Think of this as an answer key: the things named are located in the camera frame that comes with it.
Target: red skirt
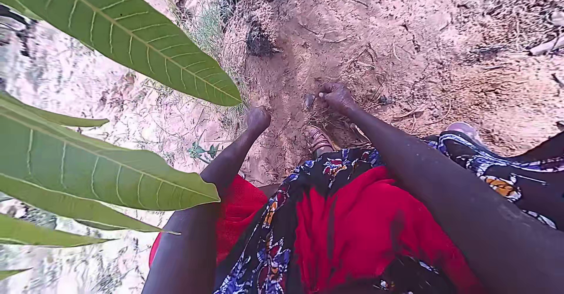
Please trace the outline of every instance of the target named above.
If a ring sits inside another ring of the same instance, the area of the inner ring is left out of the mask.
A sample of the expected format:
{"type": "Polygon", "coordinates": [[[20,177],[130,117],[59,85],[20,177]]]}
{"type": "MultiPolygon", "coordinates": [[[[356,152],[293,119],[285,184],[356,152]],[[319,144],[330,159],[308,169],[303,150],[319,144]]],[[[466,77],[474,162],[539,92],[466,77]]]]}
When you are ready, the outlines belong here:
{"type": "MultiPolygon", "coordinates": [[[[443,275],[458,292],[482,292],[466,261],[425,206],[393,185],[385,167],[362,173],[332,195],[316,189],[295,203],[293,254],[306,293],[323,293],[354,280],[377,279],[392,290],[394,271],[443,275]]],[[[218,266],[257,218],[268,198],[236,176],[216,224],[218,266]]],[[[149,265],[159,246],[151,249],[149,265]]]]}

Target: hand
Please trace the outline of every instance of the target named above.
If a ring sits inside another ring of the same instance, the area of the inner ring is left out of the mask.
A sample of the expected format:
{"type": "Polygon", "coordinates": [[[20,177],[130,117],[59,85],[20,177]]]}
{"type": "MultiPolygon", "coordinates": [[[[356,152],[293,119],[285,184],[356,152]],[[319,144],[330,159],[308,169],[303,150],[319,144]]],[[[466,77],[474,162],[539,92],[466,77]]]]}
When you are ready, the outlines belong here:
{"type": "Polygon", "coordinates": [[[346,115],[352,109],[357,108],[353,96],[347,87],[342,83],[325,83],[318,91],[318,97],[322,102],[329,104],[330,107],[346,115]]]}
{"type": "Polygon", "coordinates": [[[266,110],[264,105],[260,107],[253,108],[246,117],[247,126],[249,129],[257,135],[263,133],[268,126],[270,126],[270,112],[266,110]]]}

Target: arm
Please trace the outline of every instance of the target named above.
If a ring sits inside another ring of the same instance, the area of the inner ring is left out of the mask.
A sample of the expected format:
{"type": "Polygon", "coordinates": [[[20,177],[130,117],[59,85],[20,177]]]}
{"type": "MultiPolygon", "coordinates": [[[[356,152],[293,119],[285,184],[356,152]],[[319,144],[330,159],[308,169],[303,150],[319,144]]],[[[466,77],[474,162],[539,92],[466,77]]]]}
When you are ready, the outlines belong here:
{"type": "Polygon", "coordinates": [[[439,151],[364,112],[343,85],[324,85],[320,95],[366,133],[402,188],[431,211],[488,289],[562,291],[564,233],[523,214],[439,151]]]}
{"type": "MultiPolygon", "coordinates": [[[[201,178],[214,183],[220,197],[225,196],[250,147],[269,124],[270,114],[264,107],[253,109],[248,118],[249,129],[202,171],[201,178]]],[[[164,229],[181,235],[162,234],[144,294],[213,291],[218,211],[219,203],[212,203],[174,212],[164,229]]]]}

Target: ground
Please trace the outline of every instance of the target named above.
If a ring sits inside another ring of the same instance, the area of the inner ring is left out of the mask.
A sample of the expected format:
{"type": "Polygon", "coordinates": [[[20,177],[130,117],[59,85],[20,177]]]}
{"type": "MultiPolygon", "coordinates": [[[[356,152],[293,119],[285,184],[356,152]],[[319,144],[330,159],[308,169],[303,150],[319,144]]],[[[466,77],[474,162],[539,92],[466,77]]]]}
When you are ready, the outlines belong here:
{"type": "MultiPolygon", "coordinates": [[[[241,169],[257,186],[280,182],[307,157],[304,124],[324,127],[340,146],[361,144],[346,118],[319,102],[304,105],[328,81],[346,83],[363,108],[413,135],[468,122],[503,156],[556,135],[564,120],[564,53],[527,52],[562,31],[549,15],[564,9],[564,0],[172,0],[175,7],[146,1],[217,58],[249,106],[272,112],[241,169]]],[[[205,167],[187,153],[192,142],[225,146],[245,128],[244,106],[226,110],[165,88],[44,22],[28,42],[30,57],[19,53],[18,38],[7,39],[0,73],[12,95],[54,112],[107,117],[108,125],[82,132],[150,149],[182,171],[205,167]]],[[[17,206],[3,202],[0,211],[17,206]]],[[[170,216],[126,212],[159,225],[170,216]]],[[[91,233],[68,220],[57,225],[91,233]]],[[[44,268],[14,276],[0,293],[56,292],[63,284],[85,293],[140,292],[155,236],[119,237],[32,254],[3,247],[0,255],[9,260],[1,262],[44,268]]]]}

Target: pink shoe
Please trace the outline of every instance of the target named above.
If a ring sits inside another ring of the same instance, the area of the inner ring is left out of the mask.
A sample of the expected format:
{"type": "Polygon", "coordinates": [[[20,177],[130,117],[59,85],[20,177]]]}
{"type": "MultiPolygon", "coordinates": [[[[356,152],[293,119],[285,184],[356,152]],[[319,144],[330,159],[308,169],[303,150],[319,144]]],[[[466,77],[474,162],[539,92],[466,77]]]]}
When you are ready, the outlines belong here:
{"type": "Polygon", "coordinates": [[[478,131],[476,130],[476,128],[465,122],[462,121],[453,122],[448,125],[446,131],[462,132],[466,134],[470,139],[474,140],[476,144],[484,146],[484,144],[482,144],[482,141],[480,141],[480,136],[478,135],[478,131]]]}

